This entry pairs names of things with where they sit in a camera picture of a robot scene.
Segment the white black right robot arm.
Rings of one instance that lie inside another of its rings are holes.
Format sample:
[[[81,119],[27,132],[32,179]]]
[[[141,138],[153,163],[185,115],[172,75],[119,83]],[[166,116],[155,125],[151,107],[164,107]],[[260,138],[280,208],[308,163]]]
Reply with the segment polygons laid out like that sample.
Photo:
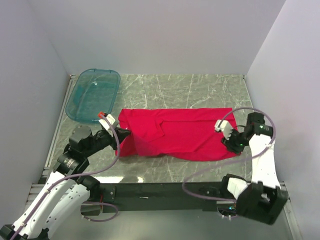
[[[288,193],[282,190],[275,165],[274,145],[276,129],[267,125],[263,113],[248,114],[242,132],[226,119],[218,120],[215,130],[223,134],[222,144],[229,152],[241,154],[249,147],[252,155],[251,181],[227,174],[222,179],[219,193],[222,198],[235,199],[238,216],[273,225],[288,201]]]

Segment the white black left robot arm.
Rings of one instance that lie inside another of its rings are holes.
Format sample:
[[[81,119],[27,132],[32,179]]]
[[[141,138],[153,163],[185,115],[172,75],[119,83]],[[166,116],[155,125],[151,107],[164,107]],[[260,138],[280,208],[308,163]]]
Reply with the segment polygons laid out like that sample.
[[[59,156],[47,182],[28,209],[13,223],[0,230],[4,240],[48,240],[58,226],[81,204],[118,207],[104,202],[114,189],[104,190],[91,173],[85,173],[88,158],[111,146],[119,150],[122,141],[131,134],[120,127],[103,126],[96,134],[89,126],[76,127]]]

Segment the red t shirt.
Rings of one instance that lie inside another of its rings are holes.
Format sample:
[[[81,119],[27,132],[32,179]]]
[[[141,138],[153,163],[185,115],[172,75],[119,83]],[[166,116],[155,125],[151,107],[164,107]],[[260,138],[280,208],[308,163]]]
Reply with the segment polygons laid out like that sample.
[[[171,108],[121,110],[118,120],[131,132],[121,143],[120,156],[174,158],[207,162],[235,157],[221,142],[215,123],[226,116],[237,125],[231,108]]]

